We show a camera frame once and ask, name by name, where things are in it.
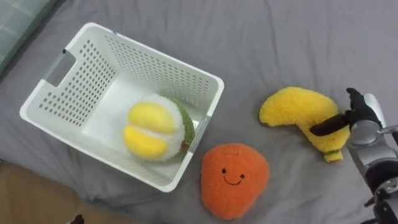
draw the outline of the stuffed toy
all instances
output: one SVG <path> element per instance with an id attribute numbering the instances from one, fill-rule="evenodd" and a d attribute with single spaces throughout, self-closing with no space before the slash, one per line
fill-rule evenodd
<path id="1" fill-rule="evenodd" d="M 123 138 L 128 150 L 151 161 L 165 161 L 187 150 L 195 130 L 185 108 L 175 99 L 153 94 L 128 112 Z"/>
<path id="2" fill-rule="evenodd" d="M 244 144 L 224 144 L 210 149 L 201 167 L 201 199 L 216 217 L 242 217 L 269 180 L 266 159 Z"/>
<path id="3" fill-rule="evenodd" d="M 340 113 L 332 99 L 312 90 L 287 87 L 270 96 L 261 106 L 259 120 L 269 126 L 296 124 L 327 162 L 343 159 L 341 148 L 349 137 L 345 126 L 326 136 L 311 133 L 311 127 Z"/>

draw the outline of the basket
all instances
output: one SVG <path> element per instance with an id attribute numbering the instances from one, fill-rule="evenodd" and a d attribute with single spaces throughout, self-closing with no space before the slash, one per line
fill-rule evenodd
<path id="1" fill-rule="evenodd" d="M 22 105 L 21 117 L 163 192 L 176 188 L 223 92 L 223 81 L 98 24 L 84 25 Z M 180 100 L 195 127 L 182 156 L 143 161 L 123 141 L 128 109 L 151 93 Z"/>

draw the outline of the gray fabric surface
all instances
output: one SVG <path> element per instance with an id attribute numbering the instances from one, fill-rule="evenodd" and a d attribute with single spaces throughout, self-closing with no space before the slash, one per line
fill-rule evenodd
<path id="1" fill-rule="evenodd" d="M 398 7 L 393 0 L 69 0 L 0 85 L 0 158 L 73 187 L 145 223 L 224 223 L 200 200 L 204 153 L 243 142 L 269 161 L 271 180 L 232 223 L 359 223 L 371 196 L 354 164 L 327 164 L 295 127 L 257 122 L 262 101 L 289 85 L 347 109 L 344 89 L 374 93 L 398 122 Z M 221 77 L 225 91 L 178 187 L 163 194 L 20 119 L 19 108 L 86 22 L 96 22 Z"/>

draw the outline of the yellow banana plush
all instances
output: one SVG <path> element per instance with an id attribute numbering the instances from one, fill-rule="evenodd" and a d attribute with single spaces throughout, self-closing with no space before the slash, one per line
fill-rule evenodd
<path id="1" fill-rule="evenodd" d="M 279 90 L 264 102 L 259 120 L 269 126 L 296 124 L 323 153 L 325 160 L 334 162 L 343 159 L 341 148 L 349 137 L 348 127 L 326 136 L 316 136 L 310 132 L 310 128 L 339 112 L 337 104 L 329 97 L 291 86 Z"/>

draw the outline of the plush orange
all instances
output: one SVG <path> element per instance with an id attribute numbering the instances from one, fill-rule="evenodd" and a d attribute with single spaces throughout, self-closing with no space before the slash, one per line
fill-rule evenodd
<path id="1" fill-rule="evenodd" d="M 269 180 L 266 159 L 244 144 L 224 144 L 210 149 L 201 167 L 201 199 L 216 217 L 242 217 Z"/>

